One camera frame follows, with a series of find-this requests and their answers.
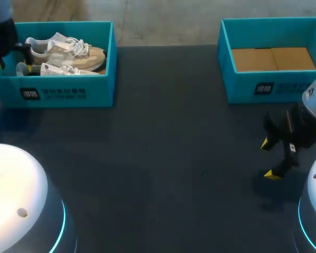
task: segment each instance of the cardboard box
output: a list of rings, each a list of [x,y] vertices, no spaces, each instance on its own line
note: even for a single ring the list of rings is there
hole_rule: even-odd
[[[277,71],[271,49],[232,49],[236,70]]]
[[[307,48],[316,68],[316,17],[237,18],[221,21],[218,60],[229,103],[302,101],[302,93],[316,79],[316,70],[296,65],[295,68],[304,70],[239,72],[239,64],[234,60],[235,49],[279,47]],[[292,62],[302,59],[297,60],[295,57],[292,57]]]
[[[6,108],[111,107],[117,65],[117,45],[112,22],[15,23],[19,42],[28,37],[46,40],[56,32],[83,39],[107,51],[101,75],[16,76],[22,54],[12,52],[0,68],[0,100]]]
[[[306,47],[279,47],[271,51],[279,70],[316,70]]]

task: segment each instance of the logo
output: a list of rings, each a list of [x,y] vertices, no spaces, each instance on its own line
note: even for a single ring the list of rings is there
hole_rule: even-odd
[[[20,93],[24,100],[40,100],[40,95],[36,88],[20,88]]]
[[[269,95],[272,93],[274,83],[258,83],[254,95]]]

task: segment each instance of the beige sneaker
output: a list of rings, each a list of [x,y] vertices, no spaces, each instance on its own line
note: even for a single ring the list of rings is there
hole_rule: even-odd
[[[32,72],[39,72],[42,63],[53,66],[69,65],[80,70],[95,72],[105,68],[106,52],[103,49],[92,47],[83,40],[75,38],[62,37],[61,40],[38,41],[33,38],[26,40],[26,43],[32,45],[31,52],[34,57]]]

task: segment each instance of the brown cardboard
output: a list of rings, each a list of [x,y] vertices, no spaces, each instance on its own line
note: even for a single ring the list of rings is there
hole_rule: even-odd
[[[271,49],[232,49],[237,71],[277,71]]]
[[[306,47],[272,48],[279,70],[316,70]]]

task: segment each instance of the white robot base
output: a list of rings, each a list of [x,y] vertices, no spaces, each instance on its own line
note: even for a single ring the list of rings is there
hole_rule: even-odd
[[[75,253],[72,218],[40,163],[0,144],[0,253]]]
[[[309,172],[299,202],[294,243],[298,253],[316,253],[316,161]]]

